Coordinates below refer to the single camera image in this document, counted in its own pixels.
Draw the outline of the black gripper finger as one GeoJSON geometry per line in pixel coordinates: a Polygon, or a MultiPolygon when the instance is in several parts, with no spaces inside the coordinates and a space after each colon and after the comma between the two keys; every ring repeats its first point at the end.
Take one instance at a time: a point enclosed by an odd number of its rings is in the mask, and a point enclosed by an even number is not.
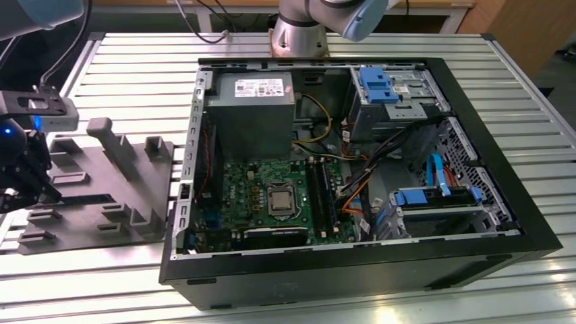
{"type": "Polygon", "coordinates": [[[18,209],[33,206],[38,201],[38,191],[24,190],[17,192],[12,188],[1,189],[1,213],[10,213],[18,209]]]}
{"type": "Polygon", "coordinates": [[[36,189],[44,195],[41,203],[58,203],[61,199],[60,191],[53,187],[48,171],[52,169],[50,154],[45,142],[45,134],[37,130],[26,133],[29,144],[29,165],[36,181],[36,189]]]}

